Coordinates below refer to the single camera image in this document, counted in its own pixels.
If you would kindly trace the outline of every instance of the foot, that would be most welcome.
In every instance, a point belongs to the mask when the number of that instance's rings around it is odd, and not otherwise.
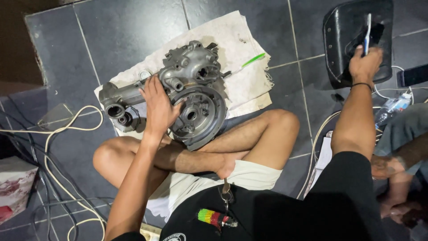
[[[234,152],[234,153],[224,153],[223,163],[216,172],[220,179],[224,179],[230,176],[232,171],[235,169],[235,160],[241,160],[248,151]]]

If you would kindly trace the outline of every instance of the water bottle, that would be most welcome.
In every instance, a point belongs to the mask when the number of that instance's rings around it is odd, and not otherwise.
[[[398,98],[390,98],[386,101],[374,117],[376,129],[387,124],[399,112],[406,109],[410,104],[410,98],[410,94],[404,93]]]

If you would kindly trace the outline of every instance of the white cloth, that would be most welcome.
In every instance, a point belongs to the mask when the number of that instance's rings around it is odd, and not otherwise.
[[[236,160],[235,169],[227,178],[229,183],[248,190],[270,190],[275,186],[282,170],[276,170],[257,163]],[[160,215],[168,222],[172,212],[184,200],[194,194],[223,184],[224,180],[195,177],[192,174],[170,172],[150,196],[147,208],[154,216]]]
[[[120,72],[110,82],[120,88],[140,80],[140,73],[143,71],[150,73],[159,71],[164,67],[162,60],[170,49],[187,45],[191,40],[198,40],[204,46],[208,46],[211,42],[218,44],[218,62],[221,64],[223,73],[229,70],[236,71],[245,62],[265,52],[259,43],[253,39],[245,17],[241,16],[239,11],[235,11],[172,39],[162,48],[147,56],[143,62]],[[263,109],[272,103],[268,93],[272,86],[265,73],[269,60],[270,55],[266,53],[265,58],[251,63],[225,79],[227,119]],[[102,86],[94,90],[97,98],[101,89]],[[121,131],[118,131],[118,134],[136,138],[141,138],[142,135],[135,132],[122,133]]]

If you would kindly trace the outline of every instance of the bracelet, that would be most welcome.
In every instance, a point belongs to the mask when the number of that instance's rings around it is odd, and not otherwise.
[[[355,85],[359,85],[359,84],[367,85],[367,86],[369,87],[369,89],[370,89],[370,92],[373,92],[372,87],[371,87],[369,84],[367,84],[367,83],[356,83],[356,84],[353,84],[353,85],[351,86],[351,89],[352,89],[352,87],[354,87]]]

